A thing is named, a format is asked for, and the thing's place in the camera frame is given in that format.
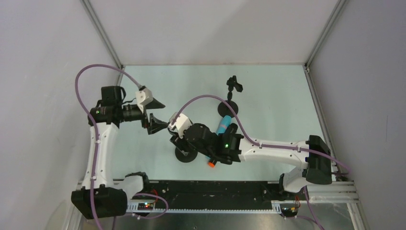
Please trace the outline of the blue microphone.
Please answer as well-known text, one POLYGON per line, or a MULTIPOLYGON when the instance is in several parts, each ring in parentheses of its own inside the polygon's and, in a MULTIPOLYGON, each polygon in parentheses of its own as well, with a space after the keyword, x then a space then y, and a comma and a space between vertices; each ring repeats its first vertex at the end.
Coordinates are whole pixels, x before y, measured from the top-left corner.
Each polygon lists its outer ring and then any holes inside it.
POLYGON ((216 130, 216 134, 223 134, 225 133, 226 129, 228 128, 228 126, 231 124, 232 121, 232 117, 226 115, 222 118, 222 120, 220 121, 218 128, 216 130))

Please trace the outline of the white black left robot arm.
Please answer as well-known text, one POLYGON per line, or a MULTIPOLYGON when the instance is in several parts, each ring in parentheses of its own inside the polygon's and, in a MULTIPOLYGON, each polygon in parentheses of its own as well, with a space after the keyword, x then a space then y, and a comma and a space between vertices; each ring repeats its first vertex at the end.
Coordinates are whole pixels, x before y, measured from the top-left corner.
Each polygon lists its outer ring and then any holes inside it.
POLYGON ((125 102, 123 87, 107 86, 101 89, 102 98, 90 109, 90 152, 86 173, 79 190, 71 193, 73 205, 86 219, 122 216, 128 201, 149 187, 144 172, 127 174, 120 183, 113 181, 111 163, 120 124, 140 121, 148 134, 165 129, 168 124, 147 114, 148 109, 162 109, 152 92, 142 86, 135 93, 136 103, 125 102))

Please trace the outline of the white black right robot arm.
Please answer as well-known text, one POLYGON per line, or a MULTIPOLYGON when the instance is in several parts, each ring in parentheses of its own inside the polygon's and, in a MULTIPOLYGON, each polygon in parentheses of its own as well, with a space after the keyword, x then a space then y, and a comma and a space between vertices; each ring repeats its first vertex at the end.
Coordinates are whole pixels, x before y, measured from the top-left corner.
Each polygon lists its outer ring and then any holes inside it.
POLYGON ((332 183, 331 152, 324 140, 310 135, 308 140, 293 142, 267 142, 253 144, 247 137, 237 133, 232 123, 223 134, 217 135, 200 123, 177 129, 169 125, 170 141, 177 150, 187 155, 201 153, 217 162, 231 165, 242 161, 272 161, 294 166, 279 179, 281 192, 298 193, 309 184, 332 183))

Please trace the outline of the black microphone orange tip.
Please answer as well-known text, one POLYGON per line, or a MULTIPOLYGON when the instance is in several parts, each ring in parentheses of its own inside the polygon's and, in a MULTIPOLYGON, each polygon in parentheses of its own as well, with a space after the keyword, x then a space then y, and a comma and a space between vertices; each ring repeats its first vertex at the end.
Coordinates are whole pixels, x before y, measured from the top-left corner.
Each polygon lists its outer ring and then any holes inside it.
POLYGON ((238 125, 235 123, 231 123, 229 125, 221 125, 218 128, 218 135, 220 137, 220 141, 218 146, 216 147, 216 155, 218 157, 220 157, 221 159, 224 159, 224 161, 222 161, 221 163, 223 164, 228 164, 231 165, 232 161, 229 159, 229 157, 227 155, 225 155, 223 153, 223 151, 226 151, 229 149, 230 147, 230 135, 233 133, 236 133, 236 131, 238 130, 238 125))

